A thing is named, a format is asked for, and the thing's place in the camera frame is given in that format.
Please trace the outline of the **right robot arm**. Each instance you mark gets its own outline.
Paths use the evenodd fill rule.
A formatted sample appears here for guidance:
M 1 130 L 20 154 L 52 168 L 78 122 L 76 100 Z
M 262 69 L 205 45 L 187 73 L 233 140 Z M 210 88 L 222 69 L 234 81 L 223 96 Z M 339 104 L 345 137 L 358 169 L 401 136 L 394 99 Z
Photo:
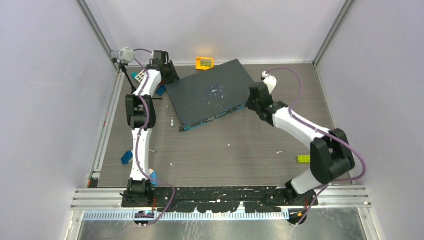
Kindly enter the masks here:
M 287 104 L 274 101 L 265 82 L 249 86 L 246 106 L 262 121 L 295 137 L 310 150 L 309 168 L 285 184 L 285 198 L 291 205 L 299 205 L 306 193 L 329 184 L 355 168 L 355 160 L 347 147 L 349 142 L 343 130 L 320 129 L 297 115 Z

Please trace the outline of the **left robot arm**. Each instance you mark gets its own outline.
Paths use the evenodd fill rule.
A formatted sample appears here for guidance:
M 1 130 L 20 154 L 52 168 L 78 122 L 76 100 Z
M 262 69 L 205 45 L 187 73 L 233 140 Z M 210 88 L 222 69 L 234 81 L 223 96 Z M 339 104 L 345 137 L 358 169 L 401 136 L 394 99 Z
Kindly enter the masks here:
M 146 67 L 136 76 L 140 82 L 134 93 L 125 97 L 126 120 L 133 139 L 132 167 L 126 190 L 121 194 L 123 207 L 148 207 L 153 204 L 154 190 L 150 169 L 150 140 L 157 116 L 154 94 L 161 84 L 169 84 L 180 78 L 169 53 L 152 52 Z

